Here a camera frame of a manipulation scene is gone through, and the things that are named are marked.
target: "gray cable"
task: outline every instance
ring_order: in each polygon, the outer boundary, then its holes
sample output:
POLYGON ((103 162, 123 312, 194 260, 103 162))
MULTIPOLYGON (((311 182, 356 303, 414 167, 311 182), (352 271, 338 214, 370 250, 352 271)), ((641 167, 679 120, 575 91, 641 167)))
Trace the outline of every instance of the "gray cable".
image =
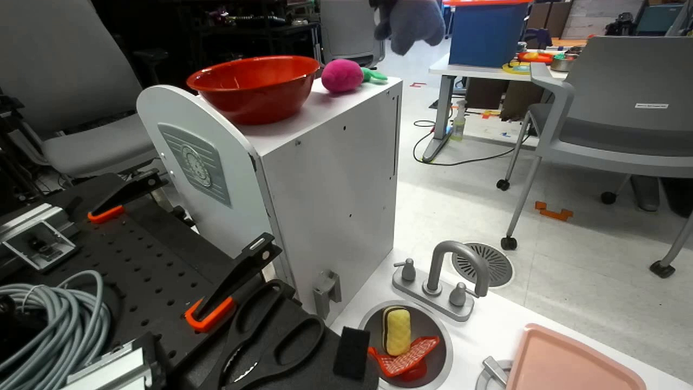
POLYGON ((60 388, 67 375, 90 365, 106 344, 110 315, 103 306, 103 279, 98 271, 79 271, 58 287, 8 284, 0 287, 20 310, 42 308, 48 326, 14 356, 0 362, 0 390, 60 388), (67 284, 93 277, 95 292, 73 291, 67 284))

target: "pink tray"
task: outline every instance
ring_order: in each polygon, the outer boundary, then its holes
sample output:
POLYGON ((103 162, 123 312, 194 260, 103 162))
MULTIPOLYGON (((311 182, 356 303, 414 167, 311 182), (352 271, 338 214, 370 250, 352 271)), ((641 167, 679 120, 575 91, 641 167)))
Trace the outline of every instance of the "pink tray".
POLYGON ((587 344, 527 326, 506 390, 644 390, 644 384, 587 344))

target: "table leg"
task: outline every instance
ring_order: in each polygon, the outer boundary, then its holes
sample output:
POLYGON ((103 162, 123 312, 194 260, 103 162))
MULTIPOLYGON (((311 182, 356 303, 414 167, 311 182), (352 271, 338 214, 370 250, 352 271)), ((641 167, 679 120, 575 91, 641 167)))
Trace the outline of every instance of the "table leg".
POLYGON ((455 84, 455 76, 441 76, 440 94, 437 94, 437 112, 433 123, 433 139, 426 146, 426 152, 421 158, 425 162, 430 162, 451 139, 448 111, 451 111, 452 84, 455 84))

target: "yellow object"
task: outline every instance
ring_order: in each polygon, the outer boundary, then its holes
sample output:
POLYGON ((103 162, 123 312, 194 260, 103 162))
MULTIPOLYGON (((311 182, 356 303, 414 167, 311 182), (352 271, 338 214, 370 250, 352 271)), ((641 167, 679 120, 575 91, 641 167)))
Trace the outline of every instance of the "yellow object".
POLYGON ((404 308, 389 308, 382 315, 385 353, 404 356, 411 347, 411 315, 404 308))

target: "pink ball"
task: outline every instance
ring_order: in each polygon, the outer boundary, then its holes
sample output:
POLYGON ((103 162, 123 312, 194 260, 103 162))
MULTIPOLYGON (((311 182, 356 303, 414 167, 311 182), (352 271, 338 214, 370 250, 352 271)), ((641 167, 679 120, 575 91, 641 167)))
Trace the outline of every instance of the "pink ball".
POLYGON ((323 84, 331 94, 348 94, 362 86, 363 74, 362 67, 352 60, 331 60, 323 69, 323 84))

